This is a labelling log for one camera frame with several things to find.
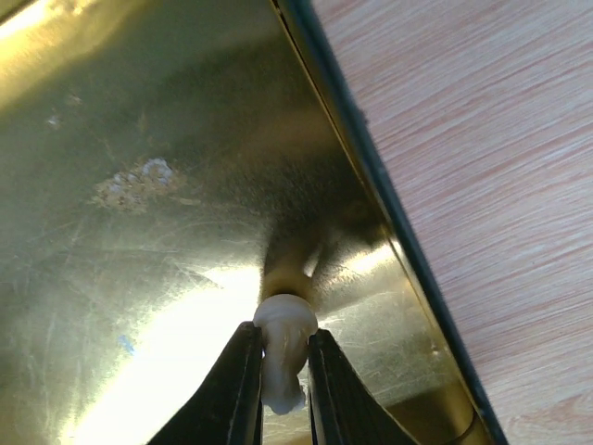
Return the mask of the white knight piece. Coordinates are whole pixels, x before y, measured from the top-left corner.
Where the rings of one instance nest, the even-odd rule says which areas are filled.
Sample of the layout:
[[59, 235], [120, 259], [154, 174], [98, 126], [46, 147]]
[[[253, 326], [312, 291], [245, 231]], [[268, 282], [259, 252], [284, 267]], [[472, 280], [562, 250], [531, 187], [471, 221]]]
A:
[[318, 330], [311, 306], [301, 297], [279, 294], [263, 300], [253, 316], [261, 330], [261, 401], [276, 415], [305, 405], [298, 375], [308, 359], [309, 338]]

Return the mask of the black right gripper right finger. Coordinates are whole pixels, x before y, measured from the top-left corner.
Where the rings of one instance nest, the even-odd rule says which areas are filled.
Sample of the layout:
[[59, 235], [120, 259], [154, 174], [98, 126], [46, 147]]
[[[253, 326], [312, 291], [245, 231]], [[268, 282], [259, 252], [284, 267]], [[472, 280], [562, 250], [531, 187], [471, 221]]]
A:
[[320, 329], [309, 337], [308, 368], [314, 444], [415, 442], [365, 387], [330, 331]]

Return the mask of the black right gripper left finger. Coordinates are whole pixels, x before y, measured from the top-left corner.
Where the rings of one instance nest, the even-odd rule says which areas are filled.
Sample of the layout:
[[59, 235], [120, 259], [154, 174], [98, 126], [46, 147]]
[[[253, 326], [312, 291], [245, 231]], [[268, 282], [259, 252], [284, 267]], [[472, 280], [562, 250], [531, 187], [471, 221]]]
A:
[[261, 329], [239, 324], [195, 394], [149, 443], [260, 444], [262, 354]]

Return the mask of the gold metal tray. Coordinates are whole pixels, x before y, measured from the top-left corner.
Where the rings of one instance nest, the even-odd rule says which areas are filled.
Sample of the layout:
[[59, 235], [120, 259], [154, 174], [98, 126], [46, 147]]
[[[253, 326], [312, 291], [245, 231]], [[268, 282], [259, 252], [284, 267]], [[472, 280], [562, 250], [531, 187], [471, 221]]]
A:
[[503, 444], [310, 1], [1, 5], [1, 440], [145, 444], [276, 293], [415, 444]]

